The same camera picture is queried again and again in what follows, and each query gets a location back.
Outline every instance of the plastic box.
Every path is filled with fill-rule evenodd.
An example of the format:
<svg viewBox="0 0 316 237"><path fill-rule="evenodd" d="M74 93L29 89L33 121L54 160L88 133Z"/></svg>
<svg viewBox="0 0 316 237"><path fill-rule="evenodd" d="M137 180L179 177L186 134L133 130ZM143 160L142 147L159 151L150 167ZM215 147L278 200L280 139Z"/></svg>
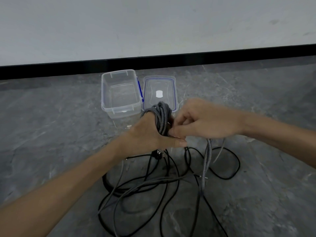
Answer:
<svg viewBox="0 0 316 237"><path fill-rule="evenodd" d="M176 112L179 108L176 78L166 75L151 75L144 77L144 103L143 109L158 104L159 101L167 103L172 110Z"/></svg>
<svg viewBox="0 0 316 237"><path fill-rule="evenodd" d="M141 112L143 95L134 70L104 73L101 82L101 107L110 118Z"/></svg>

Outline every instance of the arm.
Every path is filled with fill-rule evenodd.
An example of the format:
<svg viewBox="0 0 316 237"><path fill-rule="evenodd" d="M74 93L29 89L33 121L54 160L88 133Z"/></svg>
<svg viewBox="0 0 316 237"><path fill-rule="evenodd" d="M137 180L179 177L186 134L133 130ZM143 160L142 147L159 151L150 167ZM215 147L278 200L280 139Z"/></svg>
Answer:
<svg viewBox="0 0 316 237"><path fill-rule="evenodd" d="M171 136L187 135L223 138L246 135L274 146L316 168L316 132L281 123L245 111L190 99L180 110L169 131Z"/></svg>
<svg viewBox="0 0 316 237"><path fill-rule="evenodd" d="M147 113L128 132L77 167L0 209L0 236L46 236L78 198L122 159L185 146L184 140L161 136L155 116Z"/></svg>

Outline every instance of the white wall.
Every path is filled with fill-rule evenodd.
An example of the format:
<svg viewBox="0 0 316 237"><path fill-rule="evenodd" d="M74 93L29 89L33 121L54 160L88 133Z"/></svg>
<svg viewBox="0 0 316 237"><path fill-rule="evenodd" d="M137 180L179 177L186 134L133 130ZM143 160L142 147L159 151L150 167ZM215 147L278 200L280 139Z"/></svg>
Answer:
<svg viewBox="0 0 316 237"><path fill-rule="evenodd" d="M316 43L316 0L0 0L0 66Z"/></svg>

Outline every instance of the concrete floor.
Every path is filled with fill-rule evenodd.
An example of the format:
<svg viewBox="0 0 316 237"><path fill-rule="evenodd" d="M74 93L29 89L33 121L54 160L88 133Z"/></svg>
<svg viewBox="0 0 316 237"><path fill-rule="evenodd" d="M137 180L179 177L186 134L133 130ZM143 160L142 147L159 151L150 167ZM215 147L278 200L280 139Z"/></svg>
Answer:
<svg viewBox="0 0 316 237"><path fill-rule="evenodd" d="M316 130L316 56L137 70L146 75L176 77L178 101L201 97L219 104L271 116ZM0 82L0 203L10 202L107 144L138 116L113 121L101 110L101 74L13 79ZM204 139L188 138L203 151ZM240 158L239 173L225 181L208 174L206 197L229 236L316 236L316 170L257 140L234 136L226 147ZM171 150L184 169L183 150ZM148 158L126 162L123 179L145 173ZM193 169L202 161L193 153ZM224 152L214 166L226 175L236 166ZM156 175L160 175L161 165ZM117 180L120 166L109 172ZM118 212L119 233L134 230L152 213L163 186L133 196ZM168 195L174 190L170 185ZM99 180L50 233L55 236L109 236L97 218L107 194ZM187 236L192 224L197 189L181 182L165 210L164 236ZM112 222L111 208L103 212ZM135 236L160 236L159 215ZM223 236L204 202L195 236Z"/></svg>

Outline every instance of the hand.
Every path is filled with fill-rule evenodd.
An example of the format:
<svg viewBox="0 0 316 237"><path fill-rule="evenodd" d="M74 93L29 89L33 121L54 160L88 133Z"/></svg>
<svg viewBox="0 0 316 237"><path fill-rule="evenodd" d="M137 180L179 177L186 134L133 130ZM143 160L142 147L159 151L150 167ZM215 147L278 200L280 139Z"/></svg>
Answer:
<svg viewBox="0 0 316 237"><path fill-rule="evenodd" d="M202 99L189 99L176 116L169 135L179 138L194 135L212 139L241 134L246 114Z"/></svg>
<svg viewBox="0 0 316 237"><path fill-rule="evenodd" d="M156 149L187 146L184 139L160 135L152 112L146 113L129 131L113 142L119 146L117 152L120 158L141 155Z"/></svg>

